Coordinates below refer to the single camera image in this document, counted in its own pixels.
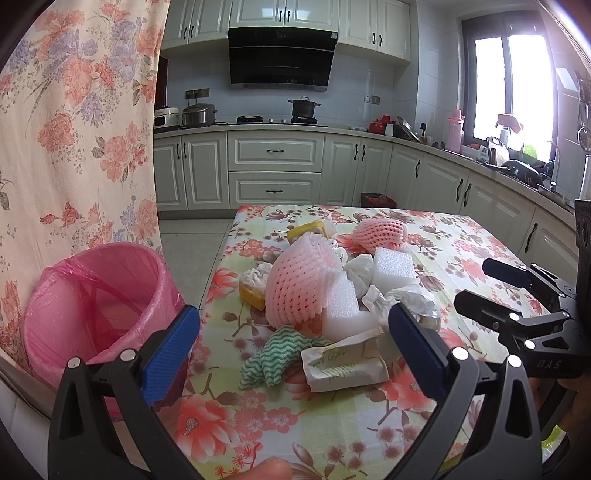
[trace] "curtain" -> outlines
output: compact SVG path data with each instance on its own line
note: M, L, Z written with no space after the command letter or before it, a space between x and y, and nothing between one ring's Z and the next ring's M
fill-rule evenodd
M152 126L168 1L56 0L0 73L5 375L30 372L21 325L44 267L109 242L161 249Z

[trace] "table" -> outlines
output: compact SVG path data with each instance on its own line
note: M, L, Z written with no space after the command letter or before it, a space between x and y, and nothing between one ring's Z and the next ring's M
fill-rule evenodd
M177 444L206 479L246 471L270 456L290 461L298 473L294 478L382 479L425 425L436 404L395 356L390 381L373 387L312 393L301 363L296 363L280 385L238 390L242 363L272 334L264 314L240 300L240 273L254 267L256 259L276 259L288 247L288 229L318 218L336 224L336 240L355 256L361 249L347 234L372 217L407 224L416 272L440 302L440 335L449 347L463 346L475 358L493 362L507 355L495 332L456 313L453 299L460 290L477 292L524 316L542 314L539 302L525 290L484 275L485 258L521 262L469 217L354 207L242 206L207 292L177 423ZM318 335L318 321L307 322L303 332ZM481 404L481 398L472 401L448 458L463 451Z

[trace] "human hand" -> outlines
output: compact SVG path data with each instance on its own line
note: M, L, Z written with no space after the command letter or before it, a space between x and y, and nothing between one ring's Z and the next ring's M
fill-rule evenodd
M248 472L234 475L235 480L291 480L290 464L280 458L269 458Z

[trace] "white foam block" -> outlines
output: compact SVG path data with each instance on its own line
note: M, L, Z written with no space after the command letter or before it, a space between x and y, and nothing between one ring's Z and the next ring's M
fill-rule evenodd
M377 326L378 318L374 314L359 310L355 286L343 272L330 291L328 306L322 312L322 336L340 342Z
M395 288L418 284L413 258L406 252L377 247L374 256L372 285L385 294Z

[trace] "cabinet door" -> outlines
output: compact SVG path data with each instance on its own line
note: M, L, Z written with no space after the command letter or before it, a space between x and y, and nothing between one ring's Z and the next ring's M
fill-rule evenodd
M186 45L195 0L171 0L162 37L161 50Z
M341 0L339 43L376 50L377 8L376 0Z
M287 0L286 27L339 29L339 0Z
M232 0L195 0L189 43L228 37Z
M231 27L279 27L285 22L285 0L234 0Z
M357 162L353 206L360 205L362 193L386 192L392 144L380 140L364 140L360 155L361 159Z
M378 0L378 51L410 60L410 15L408 4Z
M457 215L467 186L469 170L425 154L417 179L414 210Z
M226 134L183 136L183 167L189 210L230 208Z
M181 137L154 140L154 183L157 210L186 210Z
M396 201L397 207L413 210L414 189L418 185L423 153L413 148L394 146L392 162L386 183L386 195Z
M517 255L534 216L535 205L504 186L470 173L460 198L461 215L467 215L486 228Z
M320 204L350 207L355 192L357 163L361 158L361 139L327 135L325 145Z
M572 229L536 208L519 258L526 265L538 264L571 285L577 281L579 250Z

